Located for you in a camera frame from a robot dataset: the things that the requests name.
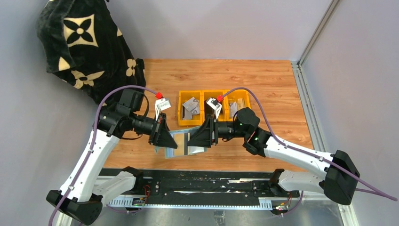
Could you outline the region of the gold credit card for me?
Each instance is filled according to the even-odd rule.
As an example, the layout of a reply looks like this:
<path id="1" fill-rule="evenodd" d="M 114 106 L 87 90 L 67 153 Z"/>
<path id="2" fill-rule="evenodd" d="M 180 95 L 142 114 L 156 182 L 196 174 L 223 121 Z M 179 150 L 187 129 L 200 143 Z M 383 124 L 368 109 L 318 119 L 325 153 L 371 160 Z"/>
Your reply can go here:
<path id="1" fill-rule="evenodd" d="M 173 149 L 172 156 L 173 157 L 181 157 L 188 155 L 189 147 L 187 142 L 189 141 L 190 134 L 189 133 L 176 133 L 174 134 L 174 141 L 177 144 L 177 148 Z"/>

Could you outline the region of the green leather card holder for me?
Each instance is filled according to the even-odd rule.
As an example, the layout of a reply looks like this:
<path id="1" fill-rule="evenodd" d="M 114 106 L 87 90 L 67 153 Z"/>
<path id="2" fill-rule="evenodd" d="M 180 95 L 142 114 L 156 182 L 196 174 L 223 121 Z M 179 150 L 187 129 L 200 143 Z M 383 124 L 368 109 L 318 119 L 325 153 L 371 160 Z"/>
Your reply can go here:
<path id="1" fill-rule="evenodd" d="M 188 146 L 188 141 L 190 140 L 190 135 L 193 135 L 200 127 L 192 127 L 187 129 L 172 130 L 170 134 L 172 138 L 177 143 L 178 147 L 176 149 L 169 147 L 155 147 L 155 153 L 158 154 L 161 150 L 164 151 L 165 159 L 183 157 L 189 155 L 195 155 L 199 153 L 204 153 L 207 151 L 206 147 L 198 146 Z"/>

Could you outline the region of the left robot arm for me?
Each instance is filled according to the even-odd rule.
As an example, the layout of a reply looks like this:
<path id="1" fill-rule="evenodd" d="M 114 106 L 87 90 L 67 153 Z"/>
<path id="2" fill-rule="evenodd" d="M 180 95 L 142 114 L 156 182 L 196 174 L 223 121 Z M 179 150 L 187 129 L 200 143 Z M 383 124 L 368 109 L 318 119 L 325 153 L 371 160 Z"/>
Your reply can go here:
<path id="1" fill-rule="evenodd" d="M 151 145 L 177 148 L 164 113 L 171 107 L 169 99 L 155 92 L 155 116 L 137 114 L 145 99 L 144 90 L 136 85 L 120 87 L 118 102 L 110 106 L 100 102 L 89 141 L 74 170 L 59 189 L 47 194 L 46 199 L 55 212 L 90 225 L 110 201 L 124 192 L 149 195 L 150 188 L 144 183 L 143 173 L 133 167 L 125 167 L 112 179 L 95 185 L 109 154 L 127 131 L 147 135 Z"/>

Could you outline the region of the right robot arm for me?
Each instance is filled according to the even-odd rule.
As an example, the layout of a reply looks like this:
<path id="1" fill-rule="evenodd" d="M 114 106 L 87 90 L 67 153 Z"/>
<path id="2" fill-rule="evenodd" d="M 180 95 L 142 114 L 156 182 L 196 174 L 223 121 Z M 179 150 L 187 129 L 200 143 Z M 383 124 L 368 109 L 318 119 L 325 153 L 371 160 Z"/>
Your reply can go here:
<path id="1" fill-rule="evenodd" d="M 243 147 L 250 154 L 279 159 L 306 170 L 294 173 L 276 169 L 268 182 L 273 193 L 302 190 L 324 194 L 341 205 L 351 204 L 360 173 L 346 152 L 319 152 L 283 141 L 260 128 L 259 123 L 248 107 L 238 110 L 233 121 L 219 122 L 208 114 L 201 127 L 190 135 L 187 145 L 211 148 L 219 139 L 243 138 Z"/>

